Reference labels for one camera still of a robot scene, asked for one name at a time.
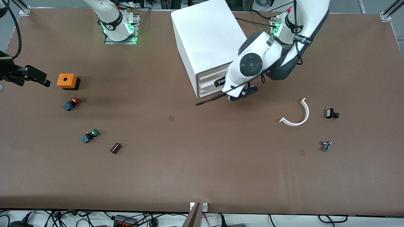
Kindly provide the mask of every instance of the black electronic component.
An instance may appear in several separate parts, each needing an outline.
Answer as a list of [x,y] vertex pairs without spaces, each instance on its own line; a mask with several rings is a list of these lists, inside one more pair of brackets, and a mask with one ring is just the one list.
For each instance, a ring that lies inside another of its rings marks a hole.
[[335,113],[333,108],[330,108],[327,110],[326,113],[326,118],[330,119],[330,118],[339,118],[339,113]]
[[77,97],[73,97],[71,101],[67,101],[64,105],[63,108],[67,111],[71,111],[78,103],[80,103],[81,100]]
[[226,79],[226,77],[224,76],[224,77],[222,77],[220,79],[215,80],[215,82],[214,82],[215,87],[224,85],[225,84],[225,79]]
[[91,132],[87,132],[87,133],[81,138],[81,140],[82,140],[84,143],[89,143],[89,142],[91,142],[91,141],[94,139],[94,137],[99,136],[99,135],[100,135],[99,131],[98,131],[97,129],[93,129]]
[[29,212],[21,221],[13,221],[8,225],[8,227],[34,227],[31,224],[28,224],[28,218],[31,212]]
[[152,219],[150,220],[150,227],[157,227],[158,226],[158,219]]
[[[0,57],[7,56],[6,53],[0,51]],[[13,60],[0,61],[0,80],[12,82],[19,86],[23,86],[25,81],[34,81],[45,87],[51,85],[51,82],[46,79],[46,73],[30,65],[18,66],[14,64]]]
[[115,145],[111,148],[110,152],[116,154],[121,148],[122,145],[120,143],[115,143]]
[[136,219],[128,218],[122,215],[116,215],[113,227],[133,227],[136,223]]

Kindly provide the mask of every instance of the small metal component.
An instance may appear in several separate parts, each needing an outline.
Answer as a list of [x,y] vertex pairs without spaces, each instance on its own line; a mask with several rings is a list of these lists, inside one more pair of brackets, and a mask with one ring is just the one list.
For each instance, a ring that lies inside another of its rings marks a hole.
[[328,149],[330,149],[330,147],[331,147],[331,144],[332,144],[332,141],[324,141],[323,142],[323,146],[324,146],[324,151],[328,151]]
[[84,143],[89,143],[93,140],[94,137],[99,136],[100,132],[97,129],[93,129],[91,132],[87,132],[82,138],[81,140]]
[[122,145],[120,143],[115,143],[115,145],[111,148],[110,152],[116,154],[121,148]]
[[73,97],[71,101],[67,101],[64,105],[63,108],[67,111],[71,111],[78,103],[80,103],[81,100],[77,97]]
[[335,113],[333,108],[330,108],[327,110],[326,113],[326,118],[330,119],[330,118],[339,118],[339,113]]
[[[192,210],[194,205],[195,205],[195,203],[193,203],[193,202],[190,203],[190,208],[189,208],[190,211]],[[208,212],[208,203],[202,203],[202,212]]]

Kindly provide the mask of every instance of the gray floor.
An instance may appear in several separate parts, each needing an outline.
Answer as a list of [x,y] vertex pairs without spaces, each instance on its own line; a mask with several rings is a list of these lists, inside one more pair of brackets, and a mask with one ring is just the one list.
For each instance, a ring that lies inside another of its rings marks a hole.
[[[276,0],[274,7],[288,3],[290,0]],[[394,0],[362,0],[366,13],[380,13],[385,10]],[[25,0],[31,7],[88,7],[82,0]],[[18,8],[11,3],[12,9],[18,15]],[[332,13],[360,13],[357,0],[331,0],[330,12]],[[392,24],[396,36],[404,36],[404,7],[392,17]],[[5,51],[14,30],[14,24],[10,15],[0,19],[0,50]],[[398,42],[401,53],[404,55],[404,41]]]

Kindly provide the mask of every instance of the black strap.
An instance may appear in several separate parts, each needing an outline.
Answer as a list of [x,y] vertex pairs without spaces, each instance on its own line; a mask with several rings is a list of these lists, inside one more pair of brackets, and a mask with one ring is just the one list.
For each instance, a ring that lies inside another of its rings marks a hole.
[[122,22],[122,18],[123,18],[122,13],[119,11],[119,16],[116,20],[110,23],[105,23],[104,21],[101,21],[101,23],[106,29],[114,31],[116,26],[118,26]]
[[301,36],[299,34],[295,34],[293,41],[298,41],[300,43],[303,43],[306,46],[310,46],[311,43],[313,42],[313,39],[310,39],[309,37],[306,37],[306,36]]

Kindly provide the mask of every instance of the black clamp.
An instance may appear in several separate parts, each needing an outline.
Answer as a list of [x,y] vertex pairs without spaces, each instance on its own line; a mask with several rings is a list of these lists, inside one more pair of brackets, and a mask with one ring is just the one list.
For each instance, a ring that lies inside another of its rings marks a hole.
[[108,29],[109,31],[113,31],[122,22],[122,18],[123,18],[122,13],[119,11],[119,16],[116,20],[110,23],[105,23],[101,21],[101,23],[106,29]]
[[303,43],[306,46],[310,46],[311,43],[313,42],[313,39],[310,39],[309,37],[306,37],[306,36],[301,36],[301,35],[295,34],[293,41],[298,41],[300,43]]
[[326,113],[326,118],[330,119],[330,118],[339,118],[339,113],[335,113],[333,108],[330,108],[327,110]]
[[222,85],[224,85],[225,84],[225,76],[224,77],[222,77],[222,78],[220,78],[220,79],[218,79],[218,80],[215,80],[215,82],[214,82],[214,84],[215,84],[215,87],[218,87],[218,86],[222,86]]

